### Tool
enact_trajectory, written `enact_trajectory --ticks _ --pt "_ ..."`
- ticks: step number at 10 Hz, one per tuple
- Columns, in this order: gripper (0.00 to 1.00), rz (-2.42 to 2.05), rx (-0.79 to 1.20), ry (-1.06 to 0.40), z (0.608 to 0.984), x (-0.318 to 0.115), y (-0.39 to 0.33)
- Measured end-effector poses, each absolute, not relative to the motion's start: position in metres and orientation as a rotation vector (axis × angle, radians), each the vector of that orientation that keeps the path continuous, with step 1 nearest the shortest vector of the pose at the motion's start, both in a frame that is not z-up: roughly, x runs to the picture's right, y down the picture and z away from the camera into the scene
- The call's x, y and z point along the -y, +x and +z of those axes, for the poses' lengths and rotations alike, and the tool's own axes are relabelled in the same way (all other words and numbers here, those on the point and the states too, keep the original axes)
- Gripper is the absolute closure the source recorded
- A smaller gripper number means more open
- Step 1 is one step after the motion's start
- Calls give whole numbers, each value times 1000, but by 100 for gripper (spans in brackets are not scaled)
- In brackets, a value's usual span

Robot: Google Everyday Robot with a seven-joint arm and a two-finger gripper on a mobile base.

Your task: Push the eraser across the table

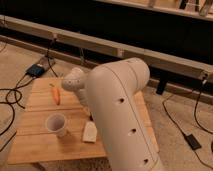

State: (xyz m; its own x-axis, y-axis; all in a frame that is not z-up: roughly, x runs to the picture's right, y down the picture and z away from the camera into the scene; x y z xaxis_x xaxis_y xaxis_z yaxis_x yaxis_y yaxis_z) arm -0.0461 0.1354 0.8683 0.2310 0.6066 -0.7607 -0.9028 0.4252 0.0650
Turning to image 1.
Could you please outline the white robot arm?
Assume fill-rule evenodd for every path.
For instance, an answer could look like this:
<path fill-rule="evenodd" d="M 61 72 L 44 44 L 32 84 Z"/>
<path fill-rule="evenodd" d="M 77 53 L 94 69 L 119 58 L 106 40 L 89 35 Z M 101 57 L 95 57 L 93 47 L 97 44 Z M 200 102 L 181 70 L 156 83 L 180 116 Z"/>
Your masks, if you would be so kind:
<path fill-rule="evenodd" d="M 63 89 L 89 108 L 112 171 L 164 171 L 134 99 L 149 78 L 148 65 L 129 58 L 89 73 L 74 68 L 62 79 Z"/>

